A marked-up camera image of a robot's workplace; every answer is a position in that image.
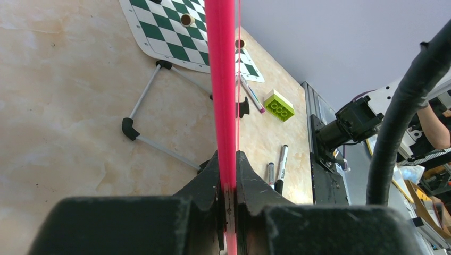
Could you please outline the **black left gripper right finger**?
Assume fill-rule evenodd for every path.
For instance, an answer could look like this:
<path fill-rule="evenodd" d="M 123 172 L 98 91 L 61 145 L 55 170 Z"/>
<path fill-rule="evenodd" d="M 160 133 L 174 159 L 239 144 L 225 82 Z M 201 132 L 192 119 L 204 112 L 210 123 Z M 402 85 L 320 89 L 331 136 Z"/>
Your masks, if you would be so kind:
<path fill-rule="evenodd" d="M 421 254 L 413 226 L 385 206 L 296 205 L 237 152 L 238 254 Z"/>

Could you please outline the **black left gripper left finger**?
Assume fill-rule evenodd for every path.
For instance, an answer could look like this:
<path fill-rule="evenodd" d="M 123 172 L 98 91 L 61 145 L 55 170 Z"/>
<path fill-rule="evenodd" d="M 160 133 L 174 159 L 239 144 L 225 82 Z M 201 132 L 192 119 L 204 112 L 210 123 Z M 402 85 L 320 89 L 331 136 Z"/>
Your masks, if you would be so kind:
<path fill-rule="evenodd" d="M 29 254 L 219 254 L 218 156 L 173 195 L 69 197 L 42 223 Z"/>

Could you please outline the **pink-framed whiteboard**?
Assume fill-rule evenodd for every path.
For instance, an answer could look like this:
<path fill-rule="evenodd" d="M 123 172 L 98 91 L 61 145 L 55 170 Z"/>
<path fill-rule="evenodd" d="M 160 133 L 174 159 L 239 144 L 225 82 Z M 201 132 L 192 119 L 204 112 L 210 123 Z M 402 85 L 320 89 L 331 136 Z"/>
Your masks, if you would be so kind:
<path fill-rule="evenodd" d="M 237 254 L 235 3 L 206 1 L 205 11 L 220 182 L 225 203 L 227 253 Z"/>

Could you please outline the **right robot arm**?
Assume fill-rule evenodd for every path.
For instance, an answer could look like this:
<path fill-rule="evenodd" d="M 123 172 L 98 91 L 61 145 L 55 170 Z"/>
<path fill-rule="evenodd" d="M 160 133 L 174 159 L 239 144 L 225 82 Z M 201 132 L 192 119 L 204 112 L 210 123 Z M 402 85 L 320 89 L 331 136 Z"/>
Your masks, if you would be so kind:
<path fill-rule="evenodd" d="M 335 174 L 337 165 L 349 170 L 344 156 L 335 152 L 342 146 L 350 146 L 375 136 L 393 99 L 400 81 L 396 80 L 380 89 L 357 95 L 326 121 L 320 111 L 310 116 L 314 161 L 326 172 Z"/>

